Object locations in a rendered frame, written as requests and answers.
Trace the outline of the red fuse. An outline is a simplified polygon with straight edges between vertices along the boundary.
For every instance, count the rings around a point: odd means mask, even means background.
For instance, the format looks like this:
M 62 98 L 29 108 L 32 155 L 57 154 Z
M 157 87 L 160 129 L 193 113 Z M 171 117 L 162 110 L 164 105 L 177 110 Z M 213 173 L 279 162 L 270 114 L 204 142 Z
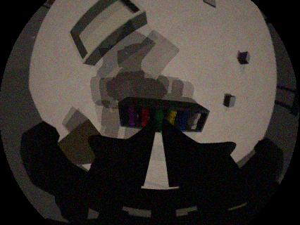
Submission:
M 142 127 L 145 127 L 148 123 L 148 110 L 149 108 L 142 108 Z

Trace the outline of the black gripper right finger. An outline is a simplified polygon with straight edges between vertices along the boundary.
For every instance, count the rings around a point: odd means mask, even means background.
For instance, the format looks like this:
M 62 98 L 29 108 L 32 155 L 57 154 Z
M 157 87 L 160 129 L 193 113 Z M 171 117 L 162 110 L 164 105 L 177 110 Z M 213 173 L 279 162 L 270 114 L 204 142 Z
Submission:
M 164 145 L 169 187 L 178 186 L 178 182 L 200 160 L 229 155 L 236 148 L 236 144 L 233 141 L 226 141 L 226 143 L 197 143 L 197 141 L 176 129 L 166 119 L 162 121 L 161 137 Z

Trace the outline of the yellow fuse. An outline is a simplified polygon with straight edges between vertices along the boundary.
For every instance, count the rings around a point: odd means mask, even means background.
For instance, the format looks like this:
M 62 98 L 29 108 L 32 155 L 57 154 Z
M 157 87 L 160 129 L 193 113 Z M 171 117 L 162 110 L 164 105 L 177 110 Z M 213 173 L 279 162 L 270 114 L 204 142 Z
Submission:
M 167 121 L 171 124 L 175 124 L 175 118 L 176 118 L 177 110 L 169 110 Z

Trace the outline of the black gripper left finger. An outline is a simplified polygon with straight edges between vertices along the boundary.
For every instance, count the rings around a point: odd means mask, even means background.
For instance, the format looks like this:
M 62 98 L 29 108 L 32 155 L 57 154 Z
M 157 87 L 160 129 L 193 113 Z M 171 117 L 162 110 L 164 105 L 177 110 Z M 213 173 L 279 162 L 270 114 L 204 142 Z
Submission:
M 152 154 L 156 135 L 156 118 L 128 139 L 109 138 L 100 135 L 88 137 L 88 144 L 96 157 L 134 164 L 138 168 L 139 180 L 144 186 L 145 175 Z

